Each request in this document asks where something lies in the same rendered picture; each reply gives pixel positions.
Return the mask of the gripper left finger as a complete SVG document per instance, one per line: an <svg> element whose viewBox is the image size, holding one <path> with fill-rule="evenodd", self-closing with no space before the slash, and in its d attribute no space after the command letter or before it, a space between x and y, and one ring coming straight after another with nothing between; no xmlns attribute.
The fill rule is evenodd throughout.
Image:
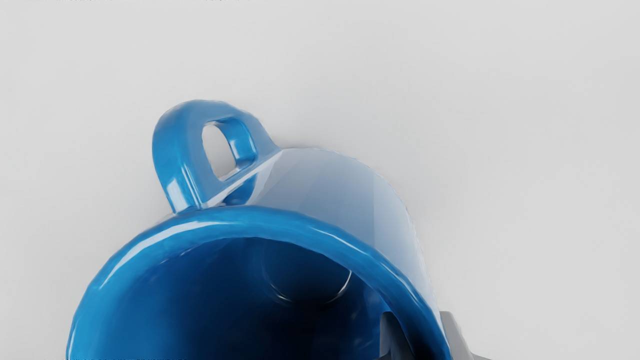
<svg viewBox="0 0 640 360"><path fill-rule="evenodd" d="M403 328L395 314L381 314L378 360L416 360Z"/></svg>

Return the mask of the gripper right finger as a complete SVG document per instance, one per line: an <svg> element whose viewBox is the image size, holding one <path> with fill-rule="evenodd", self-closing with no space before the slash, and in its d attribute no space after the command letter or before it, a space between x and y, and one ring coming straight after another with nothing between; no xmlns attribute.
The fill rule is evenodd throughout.
<svg viewBox="0 0 640 360"><path fill-rule="evenodd" d="M452 360L491 360L472 353L454 315L450 311L439 312Z"/></svg>

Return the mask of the blue glossy mug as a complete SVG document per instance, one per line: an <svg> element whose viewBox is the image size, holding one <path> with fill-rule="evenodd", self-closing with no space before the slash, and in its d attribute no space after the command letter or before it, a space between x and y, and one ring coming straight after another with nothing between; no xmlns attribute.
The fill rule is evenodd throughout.
<svg viewBox="0 0 640 360"><path fill-rule="evenodd" d="M279 148L212 100L165 112L151 148L172 214L90 282L67 360L375 360L384 312L415 360L453 360L413 221L373 169Z"/></svg>

